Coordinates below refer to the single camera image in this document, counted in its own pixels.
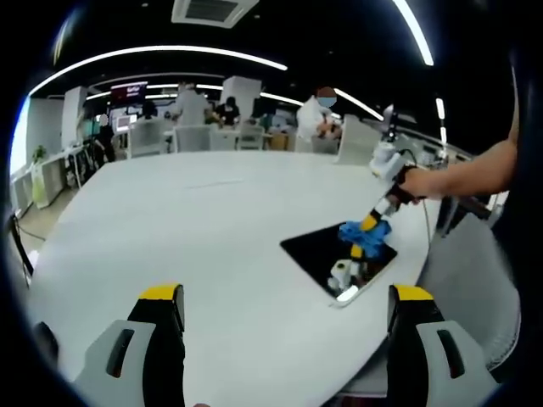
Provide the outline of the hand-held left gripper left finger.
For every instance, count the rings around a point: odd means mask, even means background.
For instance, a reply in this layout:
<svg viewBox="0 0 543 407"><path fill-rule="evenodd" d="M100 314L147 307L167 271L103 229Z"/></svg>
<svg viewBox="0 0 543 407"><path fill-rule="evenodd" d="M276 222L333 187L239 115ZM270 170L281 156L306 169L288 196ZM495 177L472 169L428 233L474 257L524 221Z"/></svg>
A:
<svg viewBox="0 0 543 407"><path fill-rule="evenodd" d="M184 327L183 286L147 289L88 347L77 392L88 406L183 406Z"/></svg>

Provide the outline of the person's right hand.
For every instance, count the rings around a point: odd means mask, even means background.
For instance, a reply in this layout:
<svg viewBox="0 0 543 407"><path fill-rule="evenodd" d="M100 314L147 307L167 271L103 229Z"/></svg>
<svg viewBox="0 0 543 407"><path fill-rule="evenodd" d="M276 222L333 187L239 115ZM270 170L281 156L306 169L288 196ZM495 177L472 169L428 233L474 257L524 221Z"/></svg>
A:
<svg viewBox="0 0 543 407"><path fill-rule="evenodd" d="M418 204L429 195L430 172L414 166L406 167L395 185L395 196L403 204Z"/></svg>

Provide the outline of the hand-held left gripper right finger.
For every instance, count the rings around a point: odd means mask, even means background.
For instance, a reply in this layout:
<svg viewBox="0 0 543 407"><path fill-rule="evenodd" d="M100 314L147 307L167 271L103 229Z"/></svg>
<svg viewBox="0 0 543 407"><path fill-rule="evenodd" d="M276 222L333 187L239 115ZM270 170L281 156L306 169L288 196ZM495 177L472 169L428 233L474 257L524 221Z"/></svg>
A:
<svg viewBox="0 0 543 407"><path fill-rule="evenodd" d="M389 287L388 406L481 406L497 389L479 344L421 287Z"/></svg>

